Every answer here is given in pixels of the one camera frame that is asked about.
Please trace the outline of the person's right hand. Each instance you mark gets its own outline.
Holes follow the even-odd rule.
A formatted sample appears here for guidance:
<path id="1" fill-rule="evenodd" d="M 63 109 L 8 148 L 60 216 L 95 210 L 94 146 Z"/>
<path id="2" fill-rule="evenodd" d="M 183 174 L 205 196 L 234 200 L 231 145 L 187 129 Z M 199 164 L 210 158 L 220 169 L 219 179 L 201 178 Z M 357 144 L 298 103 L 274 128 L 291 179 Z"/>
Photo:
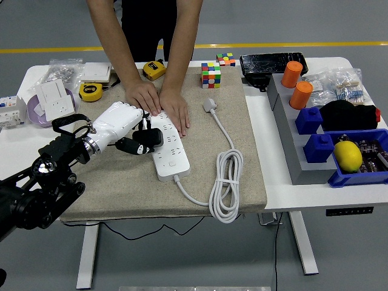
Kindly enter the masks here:
<path id="1" fill-rule="evenodd" d="M 130 105 L 141 108 L 156 116 L 161 112 L 161 105 L 155 86 L 148 81 L 136 79 L 124 84 L 125 98 Z"/>

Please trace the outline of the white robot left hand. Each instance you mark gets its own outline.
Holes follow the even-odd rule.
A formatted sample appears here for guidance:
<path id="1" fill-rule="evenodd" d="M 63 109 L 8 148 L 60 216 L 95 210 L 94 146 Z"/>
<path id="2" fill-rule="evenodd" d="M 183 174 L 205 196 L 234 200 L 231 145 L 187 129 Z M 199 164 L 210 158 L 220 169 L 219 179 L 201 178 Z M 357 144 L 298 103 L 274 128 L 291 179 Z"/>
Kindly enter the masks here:
<path id="1" fill-rule="evenodd" d="M 126 137 L 131 129 L 147 119 L 149 112 L 121 101 L 114 102 L 93 122 L 93 131 L 84 138 L 88 153 L 100 154 L 108 146 L 132 155 L 152 153 L 153 148 Z"/>

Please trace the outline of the person's left hand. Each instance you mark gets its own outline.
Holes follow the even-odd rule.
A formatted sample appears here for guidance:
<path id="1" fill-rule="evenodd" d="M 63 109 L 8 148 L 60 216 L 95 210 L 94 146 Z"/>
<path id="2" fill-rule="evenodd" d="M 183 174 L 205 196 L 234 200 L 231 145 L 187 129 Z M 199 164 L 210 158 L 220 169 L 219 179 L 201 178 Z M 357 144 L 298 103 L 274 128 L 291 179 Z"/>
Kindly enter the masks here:
<path id="1" fill-rule="evenodd" d="M 167 113 L 179 136 L 185 137 L 190 128 L 188 106 L 177 89 L 161 89 L 159 101 L 162 109 Z"/>

